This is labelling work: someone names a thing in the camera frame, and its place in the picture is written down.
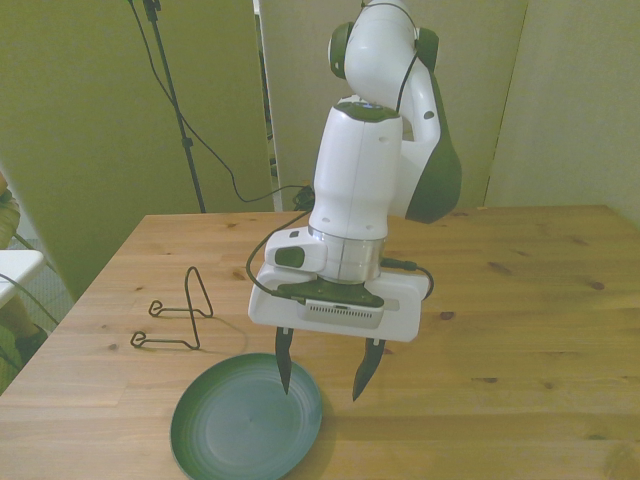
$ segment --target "black cable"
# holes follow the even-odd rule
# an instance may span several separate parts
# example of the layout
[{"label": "black cable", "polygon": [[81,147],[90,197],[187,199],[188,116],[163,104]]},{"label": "black cable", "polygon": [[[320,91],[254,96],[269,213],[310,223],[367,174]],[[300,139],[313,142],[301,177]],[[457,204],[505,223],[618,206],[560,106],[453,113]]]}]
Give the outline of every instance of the black cable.
[{"label": "black cable", "polygon": [[386,5],[387,7],[395,7],[398,10],[400,10],[402,13],[404,13],[407,17],[409,17],[409,21],[411,22],[411,25],[413,25],[413,30],[416,30],[416,24],[413,22],[413,18],[411,18],[411,15],[409,15],[409,12],[407,12],[404,8],[402,8],[400,5],[396,5],[395,3],[374,3],[373,5],[369,4],[369,5],[365,5],[364,1],[362,1],[360,3],[360,8],[362,10],[364,10],[365,8],[371,8],[371,7],[379,7],[382,5]]},{"label": "black cable", "polygon": [[436,282],[433,280],[433,275],[431,275],[431,272],[429,270],[427,270],[426,268],[416,267],[416,270],[420,270],[429,279],[429,290],[427,290],[427,294],[423,298],[423,300],[426,300],[433,293],[433,288],[436,286]]},{"label": "black cable", "polygon": [[395,258],[383,258],[380,262],[380,266],[385,268],[397,268],[400,270],[406,270],[407,272],[415,272],[416,270],[421,271],[429,279],[429,289],[427,290],[427,293],[422,300],[426,300],[427,298],[429,298],[431,293],[433,293],[433,288],[436,285],[435,281],[433,280],[433,275],[431,275],[431,272],[429,272],[429,270],[427,270],[426,268],[418,266],[417,263],[396,260]]},{"label": "black cable", "polygon": [[400,92],[398,93],[398,104],[396,105],[396,113],[400,112],[400,103],[402,102],[402,94],[404,93],[404,86],[409,80],[409,74],[411,73],[411,69],[413,68],[413,64],[416,63],[416,59],[418,58],[418,52],[413,56],[411,63],[409,64],[409,68],[407,68],[407,73],[404,74],[404,79],[402,80],[402,84],[400,85]]},{"label": "black cable", "polygon": [[[133,11],[133,15],[136,18],[136,23],[138,24],[138,29],[140,30],[140,34],[142,35],[142,41],[144,42],[144,47],[147,50],[147,56],[149,57],[149,64],[151,65],[151,71],[153,72],[153,76],[156,78],[158,85],[160,85],[160,88],[162,88],[162,91],[164,92],[165,96],[167,97],[167,99],[169,100],[169,102],[173,105],[173,100],[171,98],[171,95],[169,95],[169,92],[167,92],[166,87],[164,86],[164,83],[162,83],[162,80],[160,80],[160,77],[158,76],[158,72],[156,72],[156,68],[155,65],[153,63],[153,57],[151,55],[151,49],[149,48],[149,42],[147,42],[147,36],[144,33],[144,29],[142,28],[142,23],[140,22],[140,17],[138,17],[138,12],[136,11],[135,6],[133,5],[133,0],[129,0],[129,5],[131,6],[131,10]],[[198,139],[198,141],[207,149],[209,150],[209,152],[211,152],[213,154],[214,157],[216,157],[218,159],[218,161],[222,164],[222,166],[227,170],[227,172],[229,172],[229,175],[231,176],[231,183],[233,184],[233,190],[235,191],[236,196],[244,203],[251,203],[251,202],[257,202],[258,200],[262,200],[263,198],[267,198],[271,195],[273,195],[274,193],[277,193],[281,190],[284,190],[286,188],[304,188],[303,185],[286,185],[284,187],[280,187],[277,190],[274,190],[270,193],[267,193],[266,195],[262,195],[261,197],[257,197],[257,198],[252,198],[252,199],[245,199],[242,197],[242,195],[240,195],[240,192],[238,191],[238,187],[236,185],[236,177],[233,174],[233,171],[231,170],[231,168],[225,163],[224,160],[222,160],[222,158],[220,158],[220,155],[218,155],[203,139],[202,137],[200,137],[200,135],[198,135],[198,133],[191,127],[191,125],[189,125],[189,122],[187,121],[187,119],[184,117],[184,115],[182,114],[182,112],[180,113],[180,116],[182,117],[182,121],[184,122],[184,124],[187,126],[187,128],[189,129],[189,131],[193,134],[194,137],[196,137]]]},{"label": "black cable", "polygon": [[284,225],[276,228],[274,231],[272,231],[269,235],[267,235],[266,237],[264,237],[264,239],[256,246],[256,248],[253,249],[253,252],[251,252],[251,255],[249,255],[249,258],[247,259],[247,264],[245,266],[245,269],[247,271],[247,275],[249,276],[249,279],[253,282],[253,284],[258,287],[260,290],[262,290],[263,292],[268,293],[269,295],[272,295],[274,297],[280,297],[280,298],[287,298],[290,299],[291,297],[289,297],[288,295],[283,295],[281,293],[276,292],[275,290],[271,290],[270,288],[265,287],[263,284],[261,284],[258,279],[253,275],[253,273],[251,273],[251,262],[253,262],[254,257],[256,256],[256,254],[258,253],[258,250],[260,250],[265,243],[267,243],[269,241],[269,239],[273,236],[274,233],[279,232],[280,230],[284,230],[285,228],[287,228],[289,225],[294,224],[295,222],[297,222],[298,220],[300,220],[301,218],[309,215],[311,213],[311,211],[306,211],[303,212],[301,215],[298,215],[297,217],[295,217],[293,220],[290,220],[289,222],[285,223]]},{"label": "black cable", "polygon": [[31,292],[29,290],[27,290],[26,288],[24,288],[22,285],[20,285],[18,282],[16,282],[15,280],[7,277],[6,275],[0,273],[0,278],[4,278],[6,281],[8,281],[9,283],[11,283],[14,287],[16,287],[18,290],[20,290],[22,293],[24,293],[25,295],[27,295],[32,301],[33,303],[35,303],[40,310],[42,310],[47,317],[49,317],[49,319],[51,319],[51,321],[53,323],[55,323],[56,325],[60,325],[60,322],[58,320],[56,320],[55,318],[53,318],[53,315],[51,315],[49,313],[49,310],[47,310],[46,308],[44,308],[44,306],[38,301],[38,299],[36,297],[34,297]]}]

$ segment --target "wire stand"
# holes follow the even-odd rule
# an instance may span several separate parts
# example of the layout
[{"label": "wire stand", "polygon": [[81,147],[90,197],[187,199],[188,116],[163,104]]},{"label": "wire stand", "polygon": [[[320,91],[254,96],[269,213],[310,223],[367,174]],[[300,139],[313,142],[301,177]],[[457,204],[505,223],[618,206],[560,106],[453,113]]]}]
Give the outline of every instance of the wire stand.
[{"label": "wire stand", "polygon": [[[207,305],[209,306],[209,313],[204,313],[200,309],[194,309],[193,303],[191,302],[191,293],[189,292],[189,276],[191,272],[195,272],[198,277],[198,282],[200,283],[200,288],[202,289],[202,293],[204,294],[204,298],[207,301]],[[196,326],[196,319],[194,313],[200,314],[204,318],[213,318],[213,307],[211,306],[211,301],[209,300],[209,295],[207,294],[207,290],[204,288],[204,283],[202,283],[202,277],[200,277],[200,272],[196,267],[189,267],[187,273],[184,276],[184,294],[187,297],[187,305],[188,308],[165,308],[160,300],[154,300],[151,302],[149,306],[149,315],[152,317],[159,317],[162,312],[189,312],[191,316],[191,325],[193,326],[193,336],[196,339],[195,346],[189,344],[185,340],[164,340],[164,339],[156,339],[156,338],[147,338],[147,334],[143,331],[138,330],[131,337],[131,346],[135,348],[142,347],[145,343],[181,343],[187,346],[190,350],[198,350],[200,348],[200,338],[198,337],[198,327]]]}]

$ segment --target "wooden table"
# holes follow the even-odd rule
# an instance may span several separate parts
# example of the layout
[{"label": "wooden table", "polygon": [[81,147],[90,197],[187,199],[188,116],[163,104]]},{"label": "wooden table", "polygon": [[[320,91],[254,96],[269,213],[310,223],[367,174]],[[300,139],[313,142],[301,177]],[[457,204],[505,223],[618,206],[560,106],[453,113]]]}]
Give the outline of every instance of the wooden table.
[{"label": "wooden table", "polygon": [[[0,397],[0,478],[182,479],[169,425],[204,370],[272,352],[247,316],[245,260],[283,214],[145,218]],[[640,233],[605,207],[461,210],[390,221],[387,255],[436,280],[420,335],[388,343],[351,401],[359,338],[297,331],[324,420],[290,479],[640,478]],[[191,339],[196,265],[216,319],[203,348],[134,349],[135,330]],[[256,261],[254,270],[259,268]]]}]

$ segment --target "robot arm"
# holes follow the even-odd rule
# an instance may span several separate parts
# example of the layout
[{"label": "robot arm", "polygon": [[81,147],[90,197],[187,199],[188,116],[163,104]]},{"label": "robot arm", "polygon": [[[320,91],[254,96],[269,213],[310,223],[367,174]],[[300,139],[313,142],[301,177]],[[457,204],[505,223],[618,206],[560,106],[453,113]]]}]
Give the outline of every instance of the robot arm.
[{"label": "robot arm", "polygon": [[[418,334],[428,279],[380,266],[389,214],[429,223],[459,196],[460,164],[432,71],[436,51],[435,34],[418,34],[399,0],[372,1],[332,37],[332,70],[356,96],[329,113],[309,227],[269,239],[258,274],[262,288],[254,287],[249,306],[254,322],[278,327],[285,391],[296,328],[367,338],[354,400],[385,340],[408,342]],[[414,141],[402,140],[402,117]]]},{"label": "robot arm", "polygon": [[455,207],[462,179],[433,73],[437,51],[438,37],[416,29],[399,0],[372,1],[355,25],[338,27],[329,44],[336,76],[366,101],[399,110],[410,122],[414,141],[402,142],[389,213],[423,223]]}]

